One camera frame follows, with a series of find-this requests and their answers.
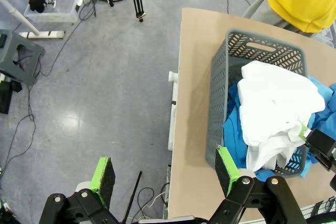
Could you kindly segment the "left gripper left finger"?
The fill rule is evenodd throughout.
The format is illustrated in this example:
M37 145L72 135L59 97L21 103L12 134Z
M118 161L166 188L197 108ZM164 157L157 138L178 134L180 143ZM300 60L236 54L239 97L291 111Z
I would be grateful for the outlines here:
M61 193L49 195L40 223L119 223L109 211L115 184L111 158L102 157L88 188L66 197Z

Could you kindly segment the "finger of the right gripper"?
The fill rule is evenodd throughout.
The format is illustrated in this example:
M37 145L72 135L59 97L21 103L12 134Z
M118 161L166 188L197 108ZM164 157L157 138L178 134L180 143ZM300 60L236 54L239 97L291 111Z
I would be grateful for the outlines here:
M316 160L328 171L335 172L335 140L319 129L302 126L299 137Z

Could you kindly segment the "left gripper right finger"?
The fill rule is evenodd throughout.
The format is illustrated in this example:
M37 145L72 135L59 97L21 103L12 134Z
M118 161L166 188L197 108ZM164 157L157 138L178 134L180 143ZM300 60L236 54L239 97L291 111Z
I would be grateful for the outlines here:
M271 176L262 182L241 175L226 147L216 149L215 171L225 199L209 223L239 223L248 208L258 209L266 223L306 223L283 177Z

